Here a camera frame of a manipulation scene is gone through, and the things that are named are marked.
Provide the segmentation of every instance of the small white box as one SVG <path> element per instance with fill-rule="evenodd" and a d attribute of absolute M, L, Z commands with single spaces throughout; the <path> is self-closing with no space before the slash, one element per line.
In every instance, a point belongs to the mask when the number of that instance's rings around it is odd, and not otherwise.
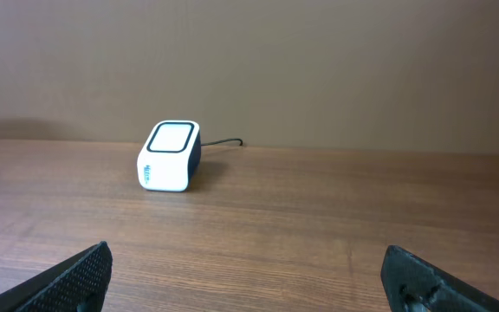
<path fill-rule="evenodd" d="M 188 188 L 200 158 L 197 122 L 161 121 L 139 152 L 139 183 L 151 191 L 182 192 Z"/>

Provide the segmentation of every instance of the textured black surface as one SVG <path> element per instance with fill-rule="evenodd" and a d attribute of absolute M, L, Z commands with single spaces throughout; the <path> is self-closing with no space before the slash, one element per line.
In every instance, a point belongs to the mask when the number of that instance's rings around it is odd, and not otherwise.
<path fill-rule="evenodd" d="M 0 311 L 101 311 L 113 258 L 106 242 L 0 295 Z"/>
<path fill-rule="evenodd" d="M 398 247 L 389 246 L 380 273 L 394 312 L 420 303 L 432 312 L 496 312 L 499 301 Z"/>

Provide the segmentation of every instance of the wooden table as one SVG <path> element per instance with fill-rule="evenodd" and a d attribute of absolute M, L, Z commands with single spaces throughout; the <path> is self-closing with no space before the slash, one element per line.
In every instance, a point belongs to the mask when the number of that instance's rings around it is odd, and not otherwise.
<path fill-rule="evenodd" d="M 140 148 L 0 140 L 0 293 L 106 240 L 106 311 L 389 311 L 389 244 L 499 299 L 499 156 L 209 146 L 167 193 Z"/>

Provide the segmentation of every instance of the brown wall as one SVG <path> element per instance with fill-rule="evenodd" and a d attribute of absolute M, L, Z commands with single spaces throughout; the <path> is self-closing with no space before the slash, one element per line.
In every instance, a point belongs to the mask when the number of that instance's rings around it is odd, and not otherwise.
<path fill-rule="evenodd" d="M 499 153 L 499 1 L 0 1 L 0 137 Z"/>

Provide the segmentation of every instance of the wooden surface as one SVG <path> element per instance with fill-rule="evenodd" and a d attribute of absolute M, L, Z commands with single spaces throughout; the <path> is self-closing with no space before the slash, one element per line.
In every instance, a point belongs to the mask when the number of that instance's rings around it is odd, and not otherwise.
<path fill-rule="evenodd" d="M 388 311 L 388 244 L 499 299 L 499 156 L 210 146 L 166 193 L 140 148 L 0 140 L 0 293 L 107 240 L 106 311 Z"/>

